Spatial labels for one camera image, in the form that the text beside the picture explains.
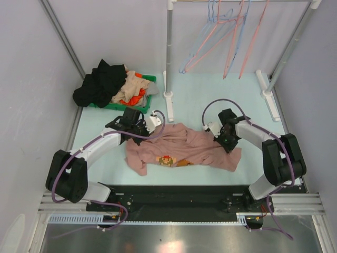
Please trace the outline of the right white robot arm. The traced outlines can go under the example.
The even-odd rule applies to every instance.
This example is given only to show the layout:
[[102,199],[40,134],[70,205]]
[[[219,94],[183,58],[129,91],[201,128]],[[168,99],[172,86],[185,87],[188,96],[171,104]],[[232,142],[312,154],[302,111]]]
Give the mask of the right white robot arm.
[[277,135],[254,124],[250,118],[237,116],[231,109],[218,114],[220,123],[209,123],[204,128],[214,135],[226,153],[232,153],[240,140],[246,140],[262,151],[263,175],[249,186],[243,206],[256,211],[262,199],[279,188],[294,185],[295,180],[306,174],[306,164],[295,135]]

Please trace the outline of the pink t shirt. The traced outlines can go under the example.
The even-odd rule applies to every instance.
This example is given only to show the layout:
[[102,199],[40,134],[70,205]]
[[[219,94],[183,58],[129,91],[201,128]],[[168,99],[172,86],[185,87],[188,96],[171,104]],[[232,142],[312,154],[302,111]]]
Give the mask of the pink t shirt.
[[182,123],[167,124],[158,138],[126,143],[126,163],[141,176],[147,175],[147,165],[164,167],[210,166],[234,172],[241,159],[242,151],[235,148],[226,153],[213,140],[213,135],[196,131]]

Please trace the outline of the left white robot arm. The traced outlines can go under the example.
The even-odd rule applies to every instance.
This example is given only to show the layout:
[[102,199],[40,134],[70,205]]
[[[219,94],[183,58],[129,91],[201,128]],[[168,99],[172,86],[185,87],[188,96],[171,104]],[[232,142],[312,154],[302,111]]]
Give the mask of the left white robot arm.
[[129,139],[141,142],[149,135],[144,114],[126,108],[123,115],[106,124],[102,132],[89,143],[72,151],[56,151],[45,184],[52,194],[53,202],[98,201],[104,210],[112,210],[116,206],[112,190],[102,183],[90,182],[88,170],[109,150]]

